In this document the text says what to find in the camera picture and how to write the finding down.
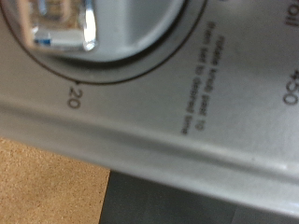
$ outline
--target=knob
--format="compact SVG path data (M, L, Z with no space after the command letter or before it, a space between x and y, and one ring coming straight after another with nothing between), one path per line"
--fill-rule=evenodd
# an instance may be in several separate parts
M184 0L18 0L26 47L90 62L131 57L154 44Z
M197 29L207 0L0 0L21 49L67 80L135 80L169 62Z

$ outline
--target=countertop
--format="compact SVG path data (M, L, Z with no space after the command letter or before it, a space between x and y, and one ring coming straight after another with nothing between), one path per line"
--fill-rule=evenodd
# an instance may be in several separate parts
M0 224L97 224L109 170L0 138Z

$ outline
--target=gray plastic panel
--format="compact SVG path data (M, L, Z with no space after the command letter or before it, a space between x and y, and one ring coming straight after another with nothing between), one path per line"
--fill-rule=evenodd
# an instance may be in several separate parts
M1 18L0 134L299 217L297 5L207 1L167 62L106 86L55 76Z

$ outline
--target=silver metallic surface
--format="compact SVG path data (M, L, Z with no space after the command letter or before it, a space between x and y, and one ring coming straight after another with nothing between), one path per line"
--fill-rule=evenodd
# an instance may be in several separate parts
M19 0L17 11L16 1L4 2L17 15L27 48L102 63L131 57L157 42L185 1ZM53 10L44 15L46 6Z
M168 61L106 86L55 76L1 18L0 134L299 217L298 5L206 1Z

